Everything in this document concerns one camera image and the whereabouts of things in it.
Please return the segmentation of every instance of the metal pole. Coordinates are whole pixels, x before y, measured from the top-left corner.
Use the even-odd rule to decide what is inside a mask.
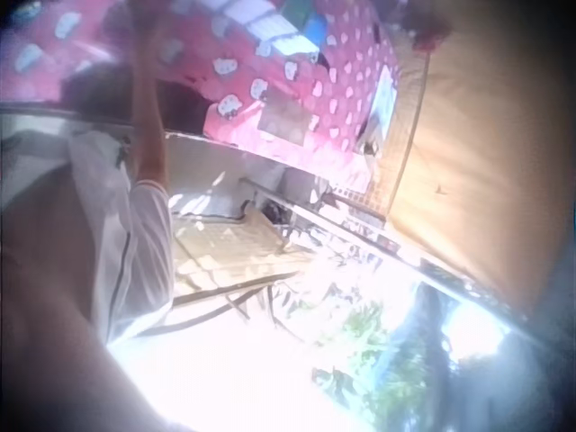
[[[397,261],[402,266],[409,269],[422,282],[425,282],[426,284],[436,288],[441,293],[446,294],[447,296],[453,298],[454,300],[457,300],[460,303],[472,304],[472,305],[488,312],[498,322],[500,322],[504,326],[508,327],[510,330],[516,332],[521,337],[523,337],[527,341],[531,342],[535,346],[543,348],[543,349],[552,349],[555,352],[555,348],[553,348],[550,345],[550,343],[548,343],[545,340],[542,340],[540,337],[535,335],[529,328],[527,328],[526,325],[524,325],[524,323],[519,322],[516,319],[505,315],[500,310],[496,310],[487,304],[483,304],[483,303],[479,302],[477,299],[473,298],[472,296],[468,295],[465,292],[461,292],[459,290],[456,290],[454,288],[446,286],[442,282],[436,280],[435,278],[428,276],[427,274],[423,274],[420,271],[420,269],[402,261],[398,256],[396,256],[395,254],[393,254],[389,250],[385,249],[384,247],[382,247],[378,243],[371,241],[368,238],[364,238],[364,237],[360,236],[359,234],[354,233],[353,231],[351,231],[349,229],[341,227],[340,225],[337,225],[332,220],[329,220],[329,219],[323,217],[322,215],[317,214],[314,211],[310,211],[308,209],[305,209],[304,207],[301,207],[297,203],[283,198],[278,193],[275,193],[269,189],[266,189],[265,187],[261,186],[258,183],[253,182],[252,180],[249,180],[247,178],[242,178],[242,179],[240,179],[240,182],[244,183],[245,185],[249,185],[249,186],[255,188],[260,194],[262,194],[263,196],[265,196],[269,200],[272,200],[275,203],[282,205],[283,207],[287,208],[288,210],[291,210],[292,212],[294,212],[295,214],[303,217],[304,219],[306,219],[312,223],[315,223],[316,225],[323,228],[324,230],[327,230],[330,233],[332,233],[336,236],[339,236],[346,241],[349,241],[350,243],[358,246],[359,248],[366,250],[366,251],[372,253],[373,255],[376,255],[377,257],[379,257],[381,259],[384,259],[384,260],[393,259],[393,260]]]

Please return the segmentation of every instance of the beige tarp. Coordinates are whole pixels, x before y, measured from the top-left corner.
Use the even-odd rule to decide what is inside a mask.
[[[550,47],[496,3],[436,0],[454,34],[431,57],[389,216],[433,255],[529,311],[566,238],[570,112]]]

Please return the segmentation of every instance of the pink fabric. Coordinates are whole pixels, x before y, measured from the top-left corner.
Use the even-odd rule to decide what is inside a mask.
[[[119,61],[121,55],[110,39],[106,41],[102,29],[114,3],[63,0],[45,4],[33,21],[10,32],[2,47],[0,99],[58,100],[60,81],[80,65]],[[321,52],[329,72],[309,55],[287,58],[275,49],[267,52],[266,45],[244,26],[194,3],[185,14],[170,15],[159,77],[192,86],[214,101],[204,124],[209,137],[364,192],[371,170],[364,157],[351,149],[371,110],[384,66],[392,71],[396,86],[396,59],[382,27],[382,43],[374,40],[378,18],[369,0],[316,0],[315,5],[328,19],[328,37]],[[58,38],[59,19],[69,12],[78,13],[79,21],[65,38]],[[17,58],[29,44],[39,47],[41,56],[17,71]],[[171,56],[170,50],[177,55]],[[314,115],[303,146],[257,129],[265,106],[263,86],[279,88]]]

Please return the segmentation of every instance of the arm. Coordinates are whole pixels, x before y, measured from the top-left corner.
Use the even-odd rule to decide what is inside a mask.
[[[166,188],[167,146],[154,75],[159,13],[149,10],[149,4],[143,0],[132,0],[130,6],[135,31],[132,121],[136,142],[131,154],[132,164],[137,182],[151,180]]]

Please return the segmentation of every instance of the white shirt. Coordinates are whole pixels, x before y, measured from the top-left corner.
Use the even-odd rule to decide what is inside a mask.
[[[40,176],[71,164],[95,244],[91,321],[105,344],[158,323],[172,305],[174,272],[168,196],[155,182],[130,186],[115,167],[120,144],[90,131],[70,139],[24,132],[28,150],[3,164],[3,208]]]

